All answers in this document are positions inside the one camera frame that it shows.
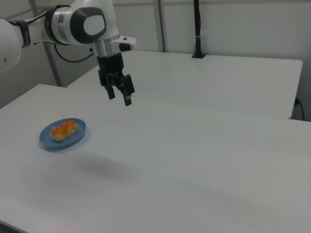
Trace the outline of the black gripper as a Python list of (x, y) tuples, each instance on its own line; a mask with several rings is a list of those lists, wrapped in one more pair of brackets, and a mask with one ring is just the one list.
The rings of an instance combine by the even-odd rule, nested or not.
[(115, 77), (119, 77), (118, 89), (121, 91), (125, 106), (132, 104), (131, 96), (135, 92), (131, 75), (123, 75), (123, 58), (121, 53), (116, 53), (110, 56), (97, 56), (99, 65), (99, 79), (102, 87), (107, 91), (109, 99), (115, 98), (113, 86), (115, 85)]

